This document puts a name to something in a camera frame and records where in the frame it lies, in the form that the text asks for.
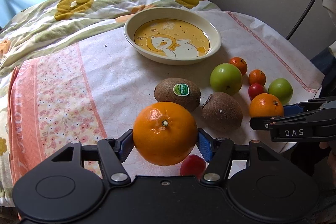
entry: blue gripper pad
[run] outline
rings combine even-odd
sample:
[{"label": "blue gripper pad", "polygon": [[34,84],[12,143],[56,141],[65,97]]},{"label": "blue gripper pad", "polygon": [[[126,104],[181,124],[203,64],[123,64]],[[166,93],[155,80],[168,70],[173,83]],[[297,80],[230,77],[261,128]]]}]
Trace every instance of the blue gripper pad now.
[{"label": "blue gripper pad", "polygon": [[213,157],[213,153],[211,151],[211,143],[210,141],[200,132],[198,132],[198,150],[201,152],[204,160],[206,162],[210,162]]},{"label": "blue gripper pad", "polygon": [[125,135],[126,137],[124,139],[122,139],[123,136],[121,136],[120,138],[122,140],[121,140],[120,150],[118,154],[119,154],[119,160],[121,162],[125,162],[125,160],[127,159],[128,155],[131,153],[134,147],[132,130],[131,129],[128,130],[125,133]]},{"label": "blue gripper pad", "polygon": [[300,107],[298,105],[287,105],[283,106],[284,116],[290,116],[298,113],[303,112],[303,107]]}]

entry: kiwi sticker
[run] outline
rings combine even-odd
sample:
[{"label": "kiwi sticker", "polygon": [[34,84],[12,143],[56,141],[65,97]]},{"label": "kiwi sticker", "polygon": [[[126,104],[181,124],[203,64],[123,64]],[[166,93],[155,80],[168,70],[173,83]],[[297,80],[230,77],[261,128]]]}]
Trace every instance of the kiwi sticker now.
[{"label": "kiwi sticker", "polygon": [[189,86],[187,84],[177,84],[174,86],[174,93],[177,96],[187,96],[189,94]]}]

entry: screw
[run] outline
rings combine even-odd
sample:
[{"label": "screw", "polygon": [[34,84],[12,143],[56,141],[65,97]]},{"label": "screw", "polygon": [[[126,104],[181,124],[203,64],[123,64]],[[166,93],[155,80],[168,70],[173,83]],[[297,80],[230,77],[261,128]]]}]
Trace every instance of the screw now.
[{"label": "screw", "polygon": [[221,178],[220,175],[216,174],[216,173],[207,173],[203,176],[203,178],[206,180],[206,181],[217,181]]},{"label": "screw", "polygon": [[167,181],[167,180],[161,182],[161,185],[163,185],[163,186],[168,186],[169,184],[170,184],[170,182]]},{"label": "screw", "polygon": [[111,180],[115,182],[124,181],[124,180],[127,180],[127,178],[128,178],[128,175],[126,175],[125,173],[115,173],[111,176]]}]

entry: green apple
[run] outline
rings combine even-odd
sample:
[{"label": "green apple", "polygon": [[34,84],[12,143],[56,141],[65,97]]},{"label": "green apple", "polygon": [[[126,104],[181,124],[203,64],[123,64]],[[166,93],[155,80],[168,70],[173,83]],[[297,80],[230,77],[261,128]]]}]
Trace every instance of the green apple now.
[{"label": "green apple", "polygon": [[237,93],[242,87],[242,73],[229,63],[223,63],[214,68],[210,75],[210,86],[217,92],[225,92],[229,95]]},{"label": "green apple", "polygon": [[269,85],[268,93],[273,94],[285,105],[292,98],[293,88],[285,78],[278,78]]}]

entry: bed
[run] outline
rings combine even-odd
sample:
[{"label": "bed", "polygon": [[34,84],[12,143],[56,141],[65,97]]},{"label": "bed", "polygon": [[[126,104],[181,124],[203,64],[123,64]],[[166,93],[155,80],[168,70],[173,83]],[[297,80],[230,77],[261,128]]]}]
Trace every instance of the bed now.
[{"label": "bed", "polygon": [[[207,18],[221,32],[221,50],[188,67],[158,64],[126,41],[123,26],[133,14],[153,7],[177,7]],[[201,103],[212,93],[208,74],[233,56],[246,56],[251,68],[264,65],[272,78],[287,78],[295,90],[290,103],[319,95],[323,74],[263,22],[223,12],[208,0],[48,0],[17,14],[0,33],[0,205],[13,206],[13,184],[64,146],[95,144],[132,128],[137,113],[155,102],[157,83],[168,77],[200,85]],[[235,98],[243,108],[242,127],[218,133],[193,112],[198,127],[212,136],[247,144],[259,139],[277,152],[293,144],[272,143],[248,125],[247,83]],[[232,172],[244,168],[237,162]],[[154,166],[134,149],[124,167],[134,178],[178,175],[179,166]],[[85,168],[99,175],[97,162]]]}]

